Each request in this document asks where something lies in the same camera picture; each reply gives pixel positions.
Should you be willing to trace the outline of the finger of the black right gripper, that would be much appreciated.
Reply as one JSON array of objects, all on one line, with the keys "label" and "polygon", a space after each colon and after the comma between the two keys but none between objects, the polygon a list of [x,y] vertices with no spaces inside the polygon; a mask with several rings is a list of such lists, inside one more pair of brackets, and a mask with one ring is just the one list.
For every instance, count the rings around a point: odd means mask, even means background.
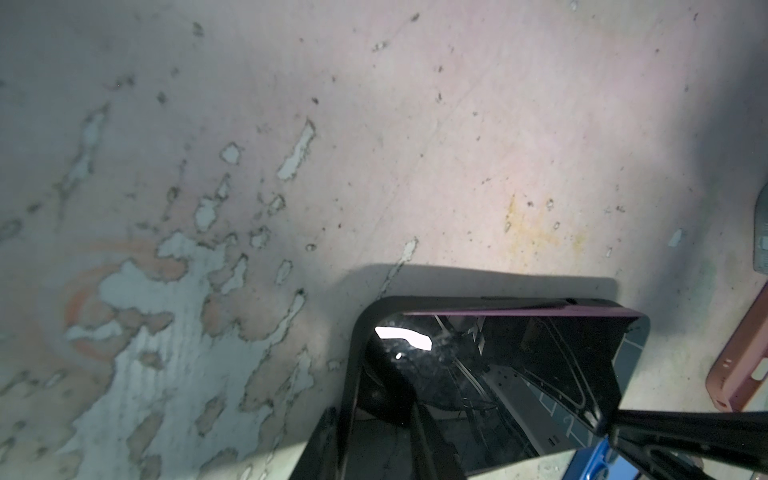
[{"label": "finger of the black right gripper", "polygon": [[634,466],[645,479],[704,479],[703,468],[683,453],[651,448],[618,436],[611,437],[611,447]]},{"label": "finger of the black right gripper", "polygon": [[624,440],[718,458],[765,458],[767,414],[619,410],[609,438],[614,445]]}]

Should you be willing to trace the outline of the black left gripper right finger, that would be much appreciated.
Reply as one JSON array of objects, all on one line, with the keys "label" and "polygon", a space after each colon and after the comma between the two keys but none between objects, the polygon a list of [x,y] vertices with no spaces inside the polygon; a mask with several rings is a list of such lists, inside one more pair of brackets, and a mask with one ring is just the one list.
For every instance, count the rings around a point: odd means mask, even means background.
[{"label": "black left gripper right finger", "polygon": [[415,479],[466,479],[455,447],[444,439],[424,405],[415,403],[412,406],[409,431]]}]

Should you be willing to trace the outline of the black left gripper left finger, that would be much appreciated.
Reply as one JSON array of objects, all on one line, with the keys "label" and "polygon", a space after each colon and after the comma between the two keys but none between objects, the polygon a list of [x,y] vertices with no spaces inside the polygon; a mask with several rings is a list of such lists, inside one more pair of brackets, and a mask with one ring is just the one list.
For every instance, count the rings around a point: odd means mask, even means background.
[{"label": "black left gripper left finger", "polygon": [[338,413],[327,408],[309,438],[290,480],[336,480],[338,478]]}]

